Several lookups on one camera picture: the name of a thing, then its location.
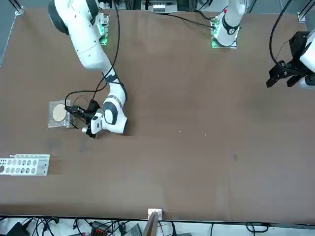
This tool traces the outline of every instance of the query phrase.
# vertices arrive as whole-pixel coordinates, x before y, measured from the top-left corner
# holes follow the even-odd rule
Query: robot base
[[[216,16],[213,20],[210,21],[210,26],[216,27],[215,29],[211,29],[211,47],[212,48],[232,48],[237,49],[237,38],[230,46],[221,45],[217,39],[215,38],[215,34],[218,33],[217,28],[220,26],[219,16]]]

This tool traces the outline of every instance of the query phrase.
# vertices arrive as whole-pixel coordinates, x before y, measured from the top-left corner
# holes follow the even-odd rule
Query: metal bracket
[[[162,209],[148,209],[148,219],[152,215],[152,213],[157,213],[158,220],[162,220]]]
[[[297,18],[299,19],[299,23],[305,23],[305,16],[301,17],[300,12],[297,13]]]
[[[49,159],[48,154],[16,154],[0,158],[0,175],[46,176]]]
[[[15,14],[16,16],[23,16],[23,14],[24,14],[24,7],[21,6],[21,9],[16,10],[14,14]]]

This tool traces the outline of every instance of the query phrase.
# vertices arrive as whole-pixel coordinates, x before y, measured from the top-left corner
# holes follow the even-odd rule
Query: round beige disc
[[[58,104],[53,110],[53,118],[57,122],[64,120],[66,115],[67,111],[64,109],[64,104]]]

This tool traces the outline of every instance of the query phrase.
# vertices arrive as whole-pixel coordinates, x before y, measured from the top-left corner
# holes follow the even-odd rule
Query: table
[[[265,86],[278,15],[245,15],[233,50],[211,49],[207,28],[171,16],[119,13],[115,69],[128,91],[129,129],[95,140],[48,129],[48,105],[94,89],[101,73],[81,65],[46,9],[17,18],[0,69],[0,152],[52,160],[47,177],[0,177],[1,213],[146,218],[148,208],[162,208],[173,220],[314,223],[315,93],[285,80]],[[304,30],[284,15],[275,55]],[[116,46],[112,12],[104,48],[111,59]],[[288,45],[280,58],[290,59]]]

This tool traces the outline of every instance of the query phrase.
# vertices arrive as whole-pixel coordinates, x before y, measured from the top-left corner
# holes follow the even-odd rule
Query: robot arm
[[[79,109],[84,118],[85,112],[89,113],[89,116],[93,115],[93,118],[87,119],[88,126],[83,127],[82,131],[91,134],[90,137],[95,137],[102,129],[123,133],[127,118],[122,109],[127,100],[127,93],[99,43],[100,35],[94,24],[98,15],[97,0],[52,0],[48,12],[55,27],[70,36],[82,65],[90,70],[102,71],[110,86],[102,108],[97,102],[91,101],[87,112]]]
[[[287,86],[292,87],[297,82],[301,88],[315,88],[315,30],[312,32],[297,32],[290,40],[292,60],[285,63],[279,61],[270,71],[270,79],[266,82],[268,88],[279,79],[288,78]]]
[[[226,11],[219,15],[220,26],[214,38],[223,46],[230,46],[237,38],[240,22],[245,14],[244,0],[229,0]]]

